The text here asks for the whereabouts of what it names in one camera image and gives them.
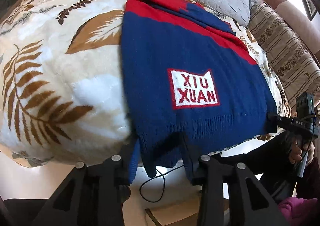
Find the black cable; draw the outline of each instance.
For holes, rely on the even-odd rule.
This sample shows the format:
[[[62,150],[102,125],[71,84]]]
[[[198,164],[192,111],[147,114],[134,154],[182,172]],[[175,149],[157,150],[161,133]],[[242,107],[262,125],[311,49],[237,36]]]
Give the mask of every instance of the black cable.
[[[177,169],[183,167],[183,166],[184,166],[184,165],[181,165],[181,166],[179,166],[179,167],[176,167],[176,168],[174,168],[174,169],[172,169],[172,170],[170,170],[170,171],[168,171],[168,172],[166,172],[166,173],[164,173],[164,174],[162,174],[158,169],[156,169],[156,171],[157,171],[160,175],[158,175],[158,176],[156,176],[156,177],[153,177],[153,178],[150,178],[149,180],[145,181],[145,182],[140,186],[140,188],[139,188],[139,193],[140,193],[141,197],[142,197],[144,200],[146,200],[147,202],[150,202],[150,203],[157,203],[157,202],[159,202],[159,201],[162,199],[162,196],[163,196],[163,194],[164,194],[164,189],[165,189],[165,178],[164,178],[164,176],[167,175],[168,173],[171,173],[171,172],[174,171],[174,170],[177,170]],[[161,196],[160,196],[160,198],[159,198],[158,200],[156,200],[156,201],[150,201],[150,200],[146,199],[146,198],[142,195],[141,189],[142,189],[142,187],[143,187],[146,183],[150,182],[150,181],[153,180],[153,179],[159,178],[159,177],[162,177],[162,178],[163,178],[162,194],[161,194]]]
[[[310,149],[311,142],[312,142],[312,139],[313,139],[313,135],[314,135],[314,133],[315,133],[315,125],[316,125],[316,123],[313,122],[313,129],[312,129],[312,135],[311,135],[311,139],[310,139],[310,142],[309,142],[309,146],[308,146],[308,149],[306,150],[306,152],[304,153],[302,159],[300,160],[300,163],[303,161],[303,159],[305,158],[306,154],[308,153],[308,151],[309,151],[309,149]]]
[[[311,135],[311,139],[310,139],[310,142],[309,142],[309,146],[308,146],[306,152],[304,153],[302,159],[299,161],[298,164],[300,164],[300,163],[303,161],[303,159],[305,158],[305,156],[307,155],[307,153],[308,153],[308,151],[309,151],[309,149],[310,149],[311,142],[312,142],[312,139],[313,139],[313,135],[314,135],[314,133],[315,133],[316,120],[313,120],[313,121],[312,121],[312,124],[313,124],[313,129],[312,129],[312,135]]]

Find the wire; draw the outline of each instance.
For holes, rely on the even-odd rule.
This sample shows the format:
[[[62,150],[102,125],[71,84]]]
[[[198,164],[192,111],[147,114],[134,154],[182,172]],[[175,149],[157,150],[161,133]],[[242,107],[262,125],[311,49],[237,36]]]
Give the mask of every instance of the wire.
[[[310,146],[311,146],[311,142],[312,142],[312,139],[313,139],[313,135],[315,133],[315,122],[313,122],[313,130],[312,130],[312,135],[311,135],[311,139],[310,139],[310,142],[309,142],[309,146],[308,146],[308,149],[306,150],[306,152],[304,153],[302,159],[300,160],[300,163],[303,161],[303,159],[305,158],[306,154],[308,153],[309,149],[310,149]]]
[[[167,175],[168,173],[171,173],[171,172],[174,171],[174,170],[177,170],[177,169],[183,167],[183,166],[184,166],[184,165],[181,165],[181,166],[179,166],[179,167],[176,167],[176,168],[174,168],[174,169],[172,169],[172,170],[170,170],[170,171],[168,171],[168,172],[166,172],[166,173],[164,173],[164,174],[162,174],[158,169],[156,169],[156,171],[157,171],[160,175],[158,175],[158,176],[156,176],[156,177],[153,177],[153,178],[150,178],[149,180],[145,181],[145,182],[140,186],[140,188],[139,188],[139,193],[140,193],[141,197],[142,197],[144,200],[146,200],[147,202],[150,202],[150,203],[157,203],[157,202],[159,202],[159,201],[162,199],[162,197],[163,197],[164,189],[165,189],[165,178],[164,178],[164,176]],[[162,177],[162,178],[163,178],[162,194],[161,194],[161,196],[160,196],[160,198],[159,198],[158,200],[156,200],[156,201],[150,201],[150,200],[148,200],[147,198],[145,198],[145,197],[142,195],[142,192],[141,192],[142,187],[143,187],[146,183],[150,182],[151,180],[156,179],[156,178],[159,178],[159,177]]]
[[[306,120],[307,118],[315,118],[316,117],[316,113],[313,113],[313,115],[310,115],[310,116],[306,116],[306,117],[304,117],[303,119],[301,119],[301,121],[303,121],[303,120]]]

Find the picture frame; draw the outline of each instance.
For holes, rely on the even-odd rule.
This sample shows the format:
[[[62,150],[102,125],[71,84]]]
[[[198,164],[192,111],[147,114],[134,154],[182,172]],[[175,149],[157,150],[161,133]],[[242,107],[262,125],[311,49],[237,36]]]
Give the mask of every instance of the picture frame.
[[[318,12],[316,6],[313,4],[312,0],[302,0],[302,2],[306,10],[307,17],[310,21],[312,21],[316,13]]]

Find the human hand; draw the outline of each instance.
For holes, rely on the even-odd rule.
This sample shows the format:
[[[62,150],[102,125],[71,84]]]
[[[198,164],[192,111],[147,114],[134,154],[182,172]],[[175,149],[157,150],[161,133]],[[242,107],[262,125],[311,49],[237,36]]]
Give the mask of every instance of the human hand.
[[[308,147],[309,147],[309,143],[305,144],[303,146],[303,149],[305,151],[307,151]],[[310,147],[309,147],[309,151],[308,151],[308,159],[307,159],[306,166],[312,162],[314,153],[315,153],[315,146],[314,146],[313,142],[311,142]],[[302,150],[300,149],[300,147],[298,147],[298,142],[294,138],[292,140],[291,152],[289,154],[290,163],[295,164],[296,162],[300,162],[301,159],[303,158],[303,156],[301,156],[301,154],[302,154]]]

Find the red lettering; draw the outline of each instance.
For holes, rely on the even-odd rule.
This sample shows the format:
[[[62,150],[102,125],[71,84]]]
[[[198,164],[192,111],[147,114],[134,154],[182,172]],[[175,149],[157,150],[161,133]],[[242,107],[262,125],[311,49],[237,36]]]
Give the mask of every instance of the red lettering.
[[[195,88],[197,88],[197,80],[195,76],[193,76],[193,83],[195,84]]]
[[[184,77],[184,80],[185,80],[183,85],[186,86],[187,84],[189,84],[189,87],[191,87],[191,84],[189,82],[190,75],[188,75],[187,77],[183,73],[181,73],[181,75]]]
[[[204,79],[204,81],[205,81],[205,87],[203,86],[203,83],[202,83],[202,77],[200,77],[200,85],[201,85],[201,87],[203,87],[203,88],[209,87],[207,79]]]
[[[199,95],[198,95],[198,103],[200,103],[200,100],[204,100],[204,102],[207,102],[207,99],[205,98],[202,90],[199,91]]]
[[[192,92],[193,92],[193,97],[192,97],[192,94],[191,94],[191,89],[189,89],[189,92],[190,92],[190,100],[192,102],[196,102],[196,92],[195,90],[193,89]]]
[[[186,88],[183,92],[180,88],[178,88],[178,92],[181,94],[181,99],[179,100],[179,103],[182,103],[184,99],[186,99],[187,102],[190,102],[190,100],[187,97],[188,89]]]
[[[212,101],[216,101],[215,98],[214,98],[214,93],[213,93],[213,91],[211,91],[211,93],[210,93],[210,91],[207,90],[207,96],[208,96],[209,102],[211,102],[211,99],[212,99]]]

